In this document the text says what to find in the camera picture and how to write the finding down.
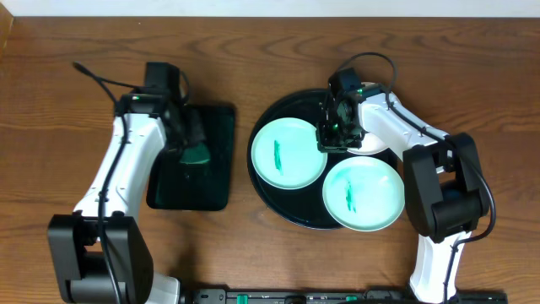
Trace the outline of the green scrubbing sponge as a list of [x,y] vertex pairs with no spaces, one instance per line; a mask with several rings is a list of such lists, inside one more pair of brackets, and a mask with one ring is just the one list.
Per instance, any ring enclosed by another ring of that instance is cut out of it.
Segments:
[[210,161],[210,152],[205,143],[198,143],[186,148],[181,154],[179,162],[185,165],[203,165]]

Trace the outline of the white plate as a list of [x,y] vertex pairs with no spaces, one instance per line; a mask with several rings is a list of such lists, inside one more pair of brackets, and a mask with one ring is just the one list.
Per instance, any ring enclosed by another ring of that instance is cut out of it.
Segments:
[[375,155],[387,149],[387,146],[373,133],[368,133],[360,126],[359,103],[363,100],[366,90],[374,90],[376,95],[381,90],[376,88],[379,84],[373,82],[362,82],[361,84],[360,89],[354,93],[348,93],[347,96],[348,103],[352,107],[351,123],[354,125],[353,134],[359,135],[358,140],[350,144],[347,151],[354,155]]

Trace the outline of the mint green stained plate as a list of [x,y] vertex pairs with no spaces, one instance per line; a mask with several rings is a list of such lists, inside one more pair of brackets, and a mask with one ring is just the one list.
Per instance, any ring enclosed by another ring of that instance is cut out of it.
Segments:
[[252,141],[250,157],[257,175],[283,190],[311,185],[327,166],[327,155],[317,148],[316,127],[293,117],[265,124]]

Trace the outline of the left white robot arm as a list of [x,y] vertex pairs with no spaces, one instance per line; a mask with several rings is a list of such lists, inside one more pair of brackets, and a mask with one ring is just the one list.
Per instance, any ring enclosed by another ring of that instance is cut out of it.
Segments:
[[181,282],[154,271],[138,228],[143,190],[156,160],[204,139],[192,106],[168,95],[128,94],[114,106],[100,168],[71,214],[55,214],[47,238],[66,303],[178,303]]

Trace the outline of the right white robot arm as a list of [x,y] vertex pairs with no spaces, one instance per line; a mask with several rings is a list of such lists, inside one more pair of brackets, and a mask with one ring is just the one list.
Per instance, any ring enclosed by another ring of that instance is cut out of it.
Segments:
[[341,153],[375,135],[403,165],[404,203],[418,232],[416,266],[409,280],[417,300],[447,303],[456,294],[462,249],[493,230],[472,232],[480,218],[496,218],[494,197],[483,177],[478,151],[466,133],[431,127],[382,84],[332,84],[317,125],[319,149]]

